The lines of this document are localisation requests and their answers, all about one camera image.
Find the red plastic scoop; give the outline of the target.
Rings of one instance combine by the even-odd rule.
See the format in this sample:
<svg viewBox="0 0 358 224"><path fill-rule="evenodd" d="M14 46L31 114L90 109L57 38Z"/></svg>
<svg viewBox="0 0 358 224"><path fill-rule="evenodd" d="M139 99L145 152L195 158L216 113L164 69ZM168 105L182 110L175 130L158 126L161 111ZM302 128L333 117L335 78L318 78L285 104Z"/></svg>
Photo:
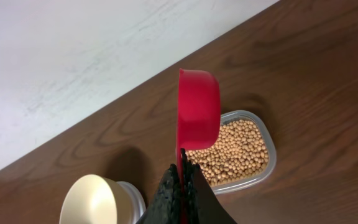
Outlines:
<svg viewBox="0 0 358 224"><path fill-rule="evenodd" d="M218 138L220 95L218 81L201 70L179 71L177 101L177 169L184 184L181 150L202 150Z"/></svg>

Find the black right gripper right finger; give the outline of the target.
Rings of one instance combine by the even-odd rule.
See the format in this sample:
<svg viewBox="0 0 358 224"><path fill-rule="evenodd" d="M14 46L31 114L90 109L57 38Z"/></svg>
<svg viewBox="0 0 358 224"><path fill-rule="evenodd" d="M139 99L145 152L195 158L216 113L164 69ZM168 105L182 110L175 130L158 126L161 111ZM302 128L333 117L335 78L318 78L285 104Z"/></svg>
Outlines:
<svg viewBox="0 0 358 224"><path fill-rule="evenodd" d="M236 224L217 200L205 179L199 164L188 160L181 149L181 167L184 186L184 214L186 223Z"/></svg>

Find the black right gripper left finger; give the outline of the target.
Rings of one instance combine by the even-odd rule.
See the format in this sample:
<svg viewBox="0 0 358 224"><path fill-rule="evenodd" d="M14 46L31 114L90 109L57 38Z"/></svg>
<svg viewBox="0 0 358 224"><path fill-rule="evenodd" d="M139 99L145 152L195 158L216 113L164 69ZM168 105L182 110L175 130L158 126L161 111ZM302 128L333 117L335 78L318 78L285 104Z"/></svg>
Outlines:
<svg viewBox="0 0 358 224"><path fill-rule="evenodd" d="M149 207L137 224L179 224L180 217L180 179L176 165L171 164L164 172Z"/></svg>

